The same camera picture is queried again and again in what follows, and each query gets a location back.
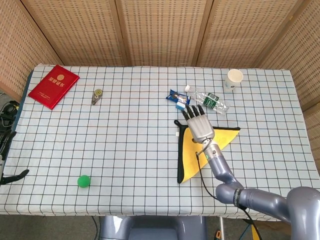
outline white cap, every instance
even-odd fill
[[[187,86],[185,86],[184,91],[187,93],[189,91],[189,89],[190,89],[190,86],[187,85]]]

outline black cable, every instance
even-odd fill
[[[205,185],[204,178],[203,178],[203,176],[202,176],[201,167],[200,167],[200,162],[199,162],[199,156],[198,156],[197,152],[195,153],[195,156],[196,156],[196,160],[197,160],[197,162],[198,162],[198,167],[199,167],[201,182],[202,182],[202,184],[203,184],[203,186],[204,186],[204,189],[206,190],[206,192],[207,192],[212,198],[214,198],[215,200],[218,200],[217,197],[214,196],[213,194],[211,194],[211,193],[209,192],[209,190],[207,189],[207,186]],[[249,215],[249,213],[247,213],[247,211],[246,211],[244,208],[240,208],[240,207],[238,207],[238,208],[241,209],[242,211],[244,211],[245,215],[246,215],[246,216],[249,218],[249,220],[250,220],[250,224],[253,225],[256,233],[258,234],[259,239],[262,240],[262,237],[261,237],[261,235],[260,235],[260,232],[258,231],[258,228],[257,228],[255,222],[252,220],[252,218],[251,218],[251,216]]]
[[[92,220],[93,220],[93,222],[94,222],[94,225],[95,225],[95,236],[94,236],[94,240],[96,240],[96,239],[97,239],[97,236],[98,236],[98,225],[97,225],[97,222],[96,222],[94,216],[91,216],[91,218],[92,218]]]

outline table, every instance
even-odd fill
[[[29,93],[52,69],[38,65]],[[178,128],[185,123],[170,89],[205,87],[225,99],[226,116],[205,109],[213,126],[240,127],[223,154],[239,182],[286,196],[298,186],[320,188],[303,114],[288,70],[241,69],[244,80],[223,92],[228,69],[193,67],[66,66],[80,76],[49,110],[24,97],[4,174],[28,168],[0,187],[0,213],[24,215],[203,215],[244,218],[214,201],[199,174],[177,183]],[[95,89],[102,99],[91,105]],[[91,185],[79,188],[80,175]],[[220,184],[203,169],[210,189]],[[250,210],[253,219],[275,220]]]

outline yellow cloth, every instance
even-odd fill
[[[218,143],[219,148],[222,150],[227,146],[239,133],[239,130],[234,129],[214,129],[213,140]],[[184,131],[183,135],[183,150],[182,150],[182,161],[184,169],[184,178],[182,183],[192,178],[199,172],[199,166],[196,158],[196,152],[202,150],[202,144],[194,143],[192,141],[193,136],[188,127]],[[199,156],[200,168],[203,168],[207,163],[206,156],[202,153]]]

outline robotic hand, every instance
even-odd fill
[[[194,142],[202,144],[211,170],[223,183],[216,188],[216,198],[224,204],[249,208],[291,224],[292,240],[320,240],[320,192],[311,187],[292,189],[287,198],[256,188],[244,187],[231,172],[219,146],[213,141],[214,129],[200,105],[186,107],[182,114]]]

